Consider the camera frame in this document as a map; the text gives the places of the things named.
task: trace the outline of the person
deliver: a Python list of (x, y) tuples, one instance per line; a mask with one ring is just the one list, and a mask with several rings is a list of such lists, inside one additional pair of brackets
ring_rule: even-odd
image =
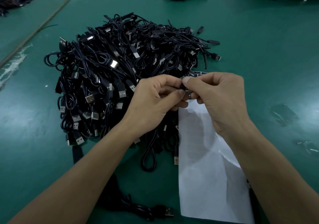
[(216, 132), (235, 154), (271, 223), (319, 223), (319, 196), (258, 131), (245, 103), (243, 78), (208, 73), (183, 80), (142, 79), (123, 119), (68, 172), (9, 223), (85, 223), (132, 142), (156, 128), (166, 112), (187, 107), (188, 95), (205, 104)]

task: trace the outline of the green table surface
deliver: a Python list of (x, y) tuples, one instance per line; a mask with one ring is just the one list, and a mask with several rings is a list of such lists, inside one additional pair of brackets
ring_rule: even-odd
[[(207, 71), (244, 77), (249, 116), (318, 192), (318, 7), (315, 0), (71, 0), (50, 22), (59, 25), (30, 41), (27, 57), (0, 92), (0, 223), (73, 164), (54, 93), (59, 72), (45, 66), (43, 56), (58, 50), (60, 36), (75, 39), (86, 26), (102, 25), (104, 14), (132, 11), (158, 24), (169, 19), (175, 27), (204, 26), (202, 38), (219, 40), (221, 44), (211, 51), (222, 59), (209, 61)], [(39, 6), (37, 13), (44, 11)], [(14, 28), (20, 25), (12, 23)], [(205, 71), (202, 59), (198, 69)], [(93, 145), (88, 141), (84, 152)], [(130, 193), (135, 203), (174, 207), (175, 218), (166, 223), (211, 222), (180, 215), (178, 168), (171, 155), (159, 155), (156, 170), (146, 173), (139, 165), (142, 153), (129, 149), (116, 169), (122, 191)], [(94, 209), (89, 223), (106, 222), (148, 223), (133, 214)]]
[(33, 0), (0, 16), (0, 61), (34, 32), (66, 0)]

